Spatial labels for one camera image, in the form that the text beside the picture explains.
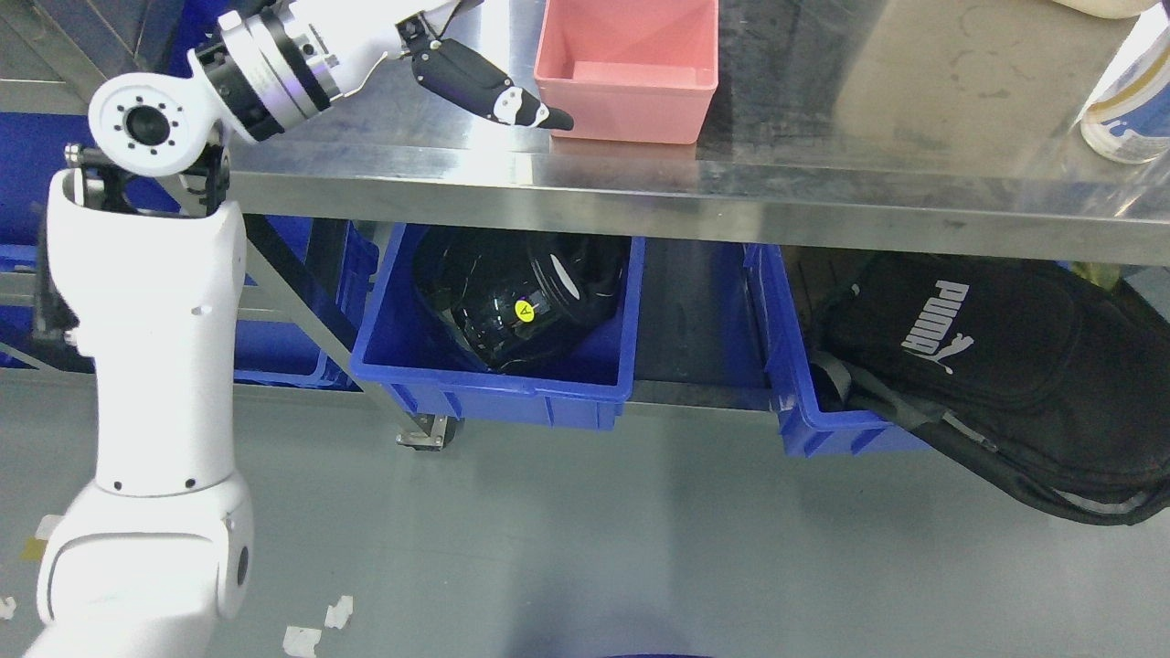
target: stainless steel table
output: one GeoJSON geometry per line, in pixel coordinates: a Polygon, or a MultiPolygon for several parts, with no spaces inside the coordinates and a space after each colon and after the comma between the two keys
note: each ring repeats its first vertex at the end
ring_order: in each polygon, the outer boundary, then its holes
{"type": "MultiPolygon", "coordinates": [[[[532,84],[538,0],[453,35],[532,84]]],[[[550,138],[383,64],[358,96],[234,150],[254,212],[1170,263],[1168,165],[1092,153],[1075,118],[1133,21],[1047,0],[724,0],[695,146],[550,138]]]]}

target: yellow sticker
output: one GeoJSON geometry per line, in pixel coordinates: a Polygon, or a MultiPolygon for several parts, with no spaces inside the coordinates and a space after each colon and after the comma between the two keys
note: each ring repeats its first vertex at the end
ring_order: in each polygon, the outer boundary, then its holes
{"type": "Polygon", "coordinates": [[[40,562],[44,557],[44,549],[49,546],[46,540],[39,540],[36,537],[28,537],[25,540],[25,550],[20,554],[19,560],[25,562],[40,562]]]}
{"type": "Polygon", "coordinates": [[[526,300],[519,300],[516,302],[516,317],[521,322],[531,322],[536,320],[536,309],[526,300]]]}

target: gray floor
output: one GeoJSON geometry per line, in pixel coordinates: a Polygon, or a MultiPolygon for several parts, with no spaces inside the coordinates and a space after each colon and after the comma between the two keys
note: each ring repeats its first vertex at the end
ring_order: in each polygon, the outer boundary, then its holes
{"type": "MultiPolygon", "coordinates": [[[[89,477],[92,393],[0,383],[0,657],[39,628],[41,515],[89,477]]],[[[786,458],[758,425],[627,417],[608,434],[468,423],[439,454],[372,411],[242,400],[259,516],[241,617],[208,656],[1155,657],[1170,513],[1093,528],[930,453],[786,458]]]]}

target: backpack strap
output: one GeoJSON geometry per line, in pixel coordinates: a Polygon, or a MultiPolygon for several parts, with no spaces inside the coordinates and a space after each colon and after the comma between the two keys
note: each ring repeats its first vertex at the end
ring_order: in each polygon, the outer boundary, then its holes
{"type": "Polygon", "coordinates": [[[945,423],[984,448],[998,451],[994,441],[959,420],[950,409],[899,393],[865,368],[823,351],[812,352],[808,363],[825,372],[837,395],[849,406],[868,409],[911,433],[929,423],[945,423]]]}

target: bottle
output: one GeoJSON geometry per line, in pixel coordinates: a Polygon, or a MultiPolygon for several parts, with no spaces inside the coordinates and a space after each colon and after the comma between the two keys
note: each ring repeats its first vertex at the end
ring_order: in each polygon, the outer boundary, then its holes
{"type": "Polygon", "coordinates": [[[1148,163],[1170,149],[1170,28],[1088,107],[1081,136],[1124,164],[1148,163]]]}

